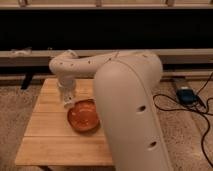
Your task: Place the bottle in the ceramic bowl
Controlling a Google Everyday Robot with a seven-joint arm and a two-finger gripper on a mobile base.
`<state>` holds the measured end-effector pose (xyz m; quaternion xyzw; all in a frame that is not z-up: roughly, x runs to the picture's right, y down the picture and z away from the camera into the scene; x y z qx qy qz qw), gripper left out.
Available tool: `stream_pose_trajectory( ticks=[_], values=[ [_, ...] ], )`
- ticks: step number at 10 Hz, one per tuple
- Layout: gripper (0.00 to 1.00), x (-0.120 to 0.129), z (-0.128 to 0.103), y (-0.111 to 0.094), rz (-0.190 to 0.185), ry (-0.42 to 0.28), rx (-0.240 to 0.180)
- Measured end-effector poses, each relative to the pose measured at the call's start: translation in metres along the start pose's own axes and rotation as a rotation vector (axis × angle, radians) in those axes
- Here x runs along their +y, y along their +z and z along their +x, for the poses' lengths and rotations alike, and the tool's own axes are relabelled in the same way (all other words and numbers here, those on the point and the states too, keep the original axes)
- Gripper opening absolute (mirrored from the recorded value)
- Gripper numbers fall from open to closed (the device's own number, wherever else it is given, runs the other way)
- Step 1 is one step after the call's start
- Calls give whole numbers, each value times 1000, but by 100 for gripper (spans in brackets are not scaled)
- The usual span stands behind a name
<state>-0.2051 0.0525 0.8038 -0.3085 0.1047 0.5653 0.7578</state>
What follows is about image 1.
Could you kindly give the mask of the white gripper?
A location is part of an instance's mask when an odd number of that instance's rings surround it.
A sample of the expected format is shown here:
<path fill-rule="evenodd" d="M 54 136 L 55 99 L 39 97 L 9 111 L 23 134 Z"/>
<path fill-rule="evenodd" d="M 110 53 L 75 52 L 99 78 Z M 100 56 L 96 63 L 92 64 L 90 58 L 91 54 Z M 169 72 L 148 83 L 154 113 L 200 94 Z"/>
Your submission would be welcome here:
<path fill-rule="evenodd" d="M 70 93 L 76 87 L 76 81 L 73 76 L 62 76 L 58 78 L 58 88 L 61 93 Z"/>

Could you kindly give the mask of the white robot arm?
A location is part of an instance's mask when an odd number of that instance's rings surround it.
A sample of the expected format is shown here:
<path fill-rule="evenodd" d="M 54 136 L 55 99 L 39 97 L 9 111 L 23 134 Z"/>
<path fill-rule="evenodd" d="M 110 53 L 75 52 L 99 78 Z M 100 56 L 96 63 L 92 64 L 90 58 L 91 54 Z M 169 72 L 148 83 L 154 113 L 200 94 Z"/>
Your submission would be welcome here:
<path fill-rule="evenodd" d="M 67 105 L 77 77 L 93 79 L 93 96 L 116 171 L 173 171 L 153 103 L 163 73 L 149 50 L 117 51 L 87 58 L 65 52 L 49 63 Z"/>

